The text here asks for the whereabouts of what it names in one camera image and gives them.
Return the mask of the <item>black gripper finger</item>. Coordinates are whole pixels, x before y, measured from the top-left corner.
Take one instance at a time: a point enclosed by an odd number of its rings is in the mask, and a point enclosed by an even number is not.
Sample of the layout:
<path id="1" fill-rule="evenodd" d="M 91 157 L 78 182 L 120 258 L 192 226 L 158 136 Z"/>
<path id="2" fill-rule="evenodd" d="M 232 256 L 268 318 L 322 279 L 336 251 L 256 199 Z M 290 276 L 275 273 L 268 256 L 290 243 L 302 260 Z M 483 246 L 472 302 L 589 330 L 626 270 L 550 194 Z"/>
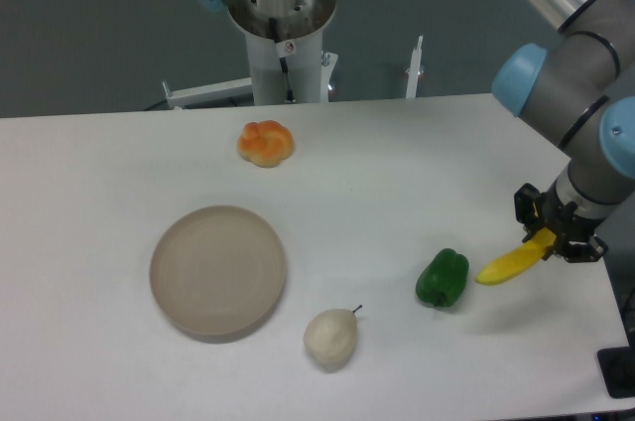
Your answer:
<path id="1" fill-rule="evenodd" d="M 593 235 L 588 241 L 557 240 L 554 252 L 566 262 L 597 262 L 608 251 L 608 245 Z"/>
<path id="2" fill-rule="evenodd" d="M 513 197 L 516 220 L 526 231 L 537 231 L 540 225 L 536 203 L 541 192 L 530 183 L 525 183 Z"/>

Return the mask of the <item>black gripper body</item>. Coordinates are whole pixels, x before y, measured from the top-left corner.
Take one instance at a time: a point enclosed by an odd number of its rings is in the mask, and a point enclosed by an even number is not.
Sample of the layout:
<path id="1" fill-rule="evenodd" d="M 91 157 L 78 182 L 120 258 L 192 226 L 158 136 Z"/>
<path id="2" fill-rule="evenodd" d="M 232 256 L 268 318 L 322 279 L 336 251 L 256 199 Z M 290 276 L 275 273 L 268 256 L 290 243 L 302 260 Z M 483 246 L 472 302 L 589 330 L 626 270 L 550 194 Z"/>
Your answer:
<path id="1" fill-rule="evenodd" d="M 556 235 L 555 245 L 558 239 L 586 242 L 595 235 L 599 225 L 598 219 L 577 214 L 577 203 L 563 204 L 555 191 L 541 193 L 536 207 L 540 219 L 539 227 L 547 228 Z"/>

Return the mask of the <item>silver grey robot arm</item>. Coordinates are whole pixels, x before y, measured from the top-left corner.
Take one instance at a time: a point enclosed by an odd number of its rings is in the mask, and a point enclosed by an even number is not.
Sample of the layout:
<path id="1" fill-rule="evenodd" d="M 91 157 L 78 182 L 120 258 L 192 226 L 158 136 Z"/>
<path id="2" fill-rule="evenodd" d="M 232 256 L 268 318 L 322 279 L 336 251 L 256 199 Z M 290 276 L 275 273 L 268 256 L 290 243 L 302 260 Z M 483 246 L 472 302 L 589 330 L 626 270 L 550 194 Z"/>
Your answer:
<path id="1" fill-rule="evenodd" d="M 227 10 L 243 33 L 258 104 L 328 98 L 321 48 L 336 0 L 197 0 Z M 548 253 L 570 263 L 600 259 L 596 228 L 634 190 L 634 102 L 606 89 L 634 62 L 634 0 L 528 0 L 562 35 L 553 51 L 528 44 L 492 82 L 493 96 L 569 157 L 548 190 L 523 186 L 515 215 L 529 236 L 554 234 Z"/>

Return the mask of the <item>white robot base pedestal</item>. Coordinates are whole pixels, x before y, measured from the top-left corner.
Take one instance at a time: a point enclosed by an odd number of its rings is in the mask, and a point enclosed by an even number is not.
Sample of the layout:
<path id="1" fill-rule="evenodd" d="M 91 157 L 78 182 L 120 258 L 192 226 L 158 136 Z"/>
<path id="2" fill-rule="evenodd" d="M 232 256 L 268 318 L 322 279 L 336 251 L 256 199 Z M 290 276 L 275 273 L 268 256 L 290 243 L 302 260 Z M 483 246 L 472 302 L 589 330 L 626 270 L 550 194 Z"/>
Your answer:
<path id="1" fill-rule="evenodd" d="M 324 55 L 323 32 L 336 0 L 242 0 L 229 15 L 246 44 L 257 106 L 328 101 L 337 55 Z"/>

